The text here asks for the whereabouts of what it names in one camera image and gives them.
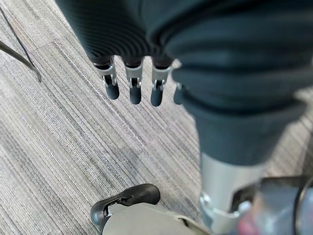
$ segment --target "floor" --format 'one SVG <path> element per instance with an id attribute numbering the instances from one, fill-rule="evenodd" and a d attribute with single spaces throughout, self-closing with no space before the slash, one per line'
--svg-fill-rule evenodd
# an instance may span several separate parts
<path id="1" fill-rule="evenodd" d="M 91 206 L 126 187 L 153 183 L 159 204 L 200 220 L 198 140 L 192 118 L 173 103 L 150 105 L 151 61 L 144 63 L 143 100 L 129 101 L 125 71 L 116 67 L 120 98 L 111 101 L 53 0 L 0 0 L 43 76 L 0 52 L 0 234 L 97 234 Z M 0 40 L 22 53 L 4 19 Z M 268 165 L 268 175 L 313 170 L 313 92 Z"/>

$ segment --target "prosthetic hand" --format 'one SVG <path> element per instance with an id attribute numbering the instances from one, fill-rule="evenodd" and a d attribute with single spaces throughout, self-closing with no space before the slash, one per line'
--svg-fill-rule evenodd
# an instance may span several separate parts
<path id="1" fill-rule="evenodd" d="M 174 100 L 196 120 L 203 220 L 228 233 L 284 129 L 305 111 L 294 94 L 313 82 L 312 1 L 56 1 L 112 99 L 113 55 L 123 58 L 133 104 L 141 100 L 142 58 L 155 58 L 155 106 L 172 59 L 181 61 Z"/>

